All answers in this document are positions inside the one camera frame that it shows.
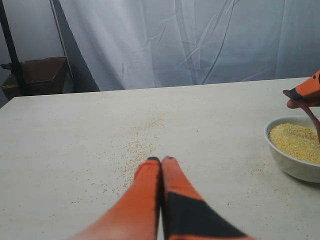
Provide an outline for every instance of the bowl of grain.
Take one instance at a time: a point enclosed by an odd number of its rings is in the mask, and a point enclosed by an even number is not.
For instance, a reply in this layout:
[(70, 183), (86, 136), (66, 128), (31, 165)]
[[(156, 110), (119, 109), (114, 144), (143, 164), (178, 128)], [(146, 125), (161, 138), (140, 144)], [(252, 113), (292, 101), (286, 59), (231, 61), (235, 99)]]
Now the bowl of grain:
[(320, 183), (320, 144), (306, 116), (284, 116), (264, 129), (271, 155), (279, 168), (297, 179)]

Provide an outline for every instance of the yellow grain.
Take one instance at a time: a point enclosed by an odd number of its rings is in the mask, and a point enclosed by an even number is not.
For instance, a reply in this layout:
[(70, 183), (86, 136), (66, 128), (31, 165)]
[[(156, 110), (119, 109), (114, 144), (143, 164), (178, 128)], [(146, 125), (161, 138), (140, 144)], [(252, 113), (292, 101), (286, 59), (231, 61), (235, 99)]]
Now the yellow grain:
[(282, 152), (302, 161), (320, 164), (320, 144), (315, 130), (290, 123), (280, 124), (270, 131), (269, 138)]

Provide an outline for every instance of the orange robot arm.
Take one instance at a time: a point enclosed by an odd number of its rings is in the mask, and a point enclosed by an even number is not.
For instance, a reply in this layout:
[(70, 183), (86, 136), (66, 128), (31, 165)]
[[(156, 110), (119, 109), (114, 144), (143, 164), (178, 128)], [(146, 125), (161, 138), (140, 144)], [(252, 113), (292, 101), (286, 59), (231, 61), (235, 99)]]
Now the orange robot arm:
[(119, 201), (70, 240), (156, 240), (160, 207), (166, 240), (254, 240), (213, 211), (168, 156), (142, 163)]
[[(303, 99), (308, 107), (320, 106), (320, 70), (305, 82), (289, 91), (294, 100)], [(298, 106), (289, 100), (287, 106), (295, 109)]]

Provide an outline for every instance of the white curtain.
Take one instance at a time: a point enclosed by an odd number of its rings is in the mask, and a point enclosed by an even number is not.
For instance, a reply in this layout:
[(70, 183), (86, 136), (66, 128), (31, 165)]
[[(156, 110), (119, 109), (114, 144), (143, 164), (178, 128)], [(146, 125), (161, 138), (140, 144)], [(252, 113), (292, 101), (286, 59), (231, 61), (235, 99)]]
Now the white curtain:
[(306, 77), (317, 0), (60, 0), (102, 91)]

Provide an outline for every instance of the white table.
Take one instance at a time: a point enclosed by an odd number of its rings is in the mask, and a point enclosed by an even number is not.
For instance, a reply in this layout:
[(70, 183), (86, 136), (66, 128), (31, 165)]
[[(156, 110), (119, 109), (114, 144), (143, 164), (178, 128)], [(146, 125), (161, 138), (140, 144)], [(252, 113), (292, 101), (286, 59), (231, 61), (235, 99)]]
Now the white table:
[(0, 239), (66, 239), (166, 155), (246, 233), (319, 239), (320, 186), (280, 171), (264, 139), (268, 121), (304, 114), (282, 94), (304, 80), (14, 98), (0, 110)]

